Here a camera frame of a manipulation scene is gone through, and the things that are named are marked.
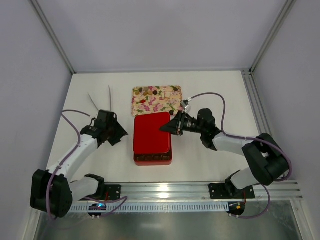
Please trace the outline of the red box lid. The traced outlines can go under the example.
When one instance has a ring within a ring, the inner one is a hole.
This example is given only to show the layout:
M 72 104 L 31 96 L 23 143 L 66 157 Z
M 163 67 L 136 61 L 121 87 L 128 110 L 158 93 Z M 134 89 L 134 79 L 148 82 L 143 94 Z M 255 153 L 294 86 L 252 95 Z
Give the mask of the red box lid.
M 137 155 L 165 154 L 170 150 L 171 134 L 160 127 L 171 120 L 168 112 L 138 115 L 134 118 L 133 152 Z

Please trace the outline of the metal tongs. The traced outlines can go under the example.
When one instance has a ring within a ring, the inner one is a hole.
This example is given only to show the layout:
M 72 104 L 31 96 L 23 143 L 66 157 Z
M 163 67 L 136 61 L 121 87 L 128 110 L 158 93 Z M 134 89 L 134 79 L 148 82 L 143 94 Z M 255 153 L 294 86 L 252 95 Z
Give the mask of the metal tongs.
M 110 85 L 87 91 L 87 97 L 94 107 L 96 116 L 100 110 L 112 111 L 112 90 Z

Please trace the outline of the red chocolate box with insert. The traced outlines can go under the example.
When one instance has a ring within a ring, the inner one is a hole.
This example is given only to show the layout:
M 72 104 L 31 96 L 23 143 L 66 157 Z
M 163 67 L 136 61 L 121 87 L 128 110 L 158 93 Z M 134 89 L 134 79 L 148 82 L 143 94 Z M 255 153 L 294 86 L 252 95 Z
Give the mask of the red chocolate box with insert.
M 147 167 L 147 166 L 168 166 L 172 163 L 173 153 L 172 149 L 167 152 L 161 153 L 148 153 L 133 151 L 133 160 L 137 166 Z

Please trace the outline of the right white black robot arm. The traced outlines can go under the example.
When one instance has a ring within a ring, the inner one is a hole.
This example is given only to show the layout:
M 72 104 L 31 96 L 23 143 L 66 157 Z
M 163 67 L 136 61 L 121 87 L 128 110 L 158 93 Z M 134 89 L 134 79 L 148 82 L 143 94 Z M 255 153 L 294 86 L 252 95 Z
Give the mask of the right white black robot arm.
M 230 199 L 241 198 L 247 187 L 269 186 L 290 170 L 290 164 L 269 134 L 244 137 L 224 133 L 216 126 L 216 120 L 208 108 L 199 110 L 197 117 L 179 111 L 159 129 L 176 136 L 181 136 L 184 132 L 197 133 L 207 149 L 243 156 L 248 168 L 233 173 L 222 185 L 222 192 Z

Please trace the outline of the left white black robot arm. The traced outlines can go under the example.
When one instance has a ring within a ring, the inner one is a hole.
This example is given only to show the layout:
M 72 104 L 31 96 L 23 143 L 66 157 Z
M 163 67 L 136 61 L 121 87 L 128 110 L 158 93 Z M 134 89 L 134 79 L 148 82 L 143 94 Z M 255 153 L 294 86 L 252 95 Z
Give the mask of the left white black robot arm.
M 87 158 L 104 143 L 114 146 L 128 135 L 118 122 L 117 114 L 108 110 L 99 110 L 97 117 L 82 130 L 69 119 L 66 122 L 76 132 L 76 143 L 51 167 L 36 170 L 31 181 L 30 206 L 47 213 L 51 220 L 63 218 L 73 203 L 80 200 L 104 203 L 107 191 L 103 177 L 86 174 L 80 180 L 72 179 Z

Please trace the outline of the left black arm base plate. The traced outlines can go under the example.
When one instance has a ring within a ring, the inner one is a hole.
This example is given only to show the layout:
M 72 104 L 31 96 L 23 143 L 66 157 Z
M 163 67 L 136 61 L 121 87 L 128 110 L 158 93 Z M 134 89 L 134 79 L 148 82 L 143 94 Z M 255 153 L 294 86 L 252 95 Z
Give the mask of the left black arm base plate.
M 95 194 L 88 195 L 81 199 L 81 201 L 87 198 L 99 200 L 99 201 L 115 201 L 121 197 L 122 186 L 120 184 L 104 184 L 99 185 Z

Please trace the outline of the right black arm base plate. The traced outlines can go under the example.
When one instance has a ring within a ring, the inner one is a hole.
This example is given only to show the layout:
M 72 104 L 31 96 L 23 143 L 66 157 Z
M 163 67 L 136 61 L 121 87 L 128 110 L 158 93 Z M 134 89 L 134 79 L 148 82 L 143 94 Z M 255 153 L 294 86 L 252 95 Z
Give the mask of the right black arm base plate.
M 210 183 L 208 190 L 211 200 L 243 200 L 256 197 L 252 186 L 239 190 L 226 183 Z

